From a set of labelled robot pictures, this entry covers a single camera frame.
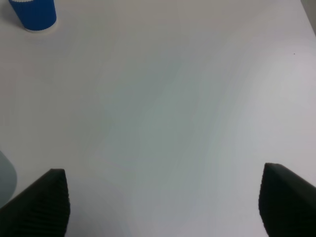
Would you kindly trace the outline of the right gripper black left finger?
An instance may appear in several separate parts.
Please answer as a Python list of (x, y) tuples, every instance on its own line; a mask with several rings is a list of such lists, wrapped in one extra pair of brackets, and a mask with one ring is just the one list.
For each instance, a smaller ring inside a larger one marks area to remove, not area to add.
[(0, 235), (64, 237), (70, 213), (65, 170), (50, 169), (0, 209)]

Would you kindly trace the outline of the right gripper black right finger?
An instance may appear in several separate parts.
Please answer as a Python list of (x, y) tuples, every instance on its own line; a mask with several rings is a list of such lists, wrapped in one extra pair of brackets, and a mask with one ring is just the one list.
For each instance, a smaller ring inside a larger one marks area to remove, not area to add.
[(264, 165), (258, 207), (270, 237), (316, 235), (316, 188), (281, 164)]

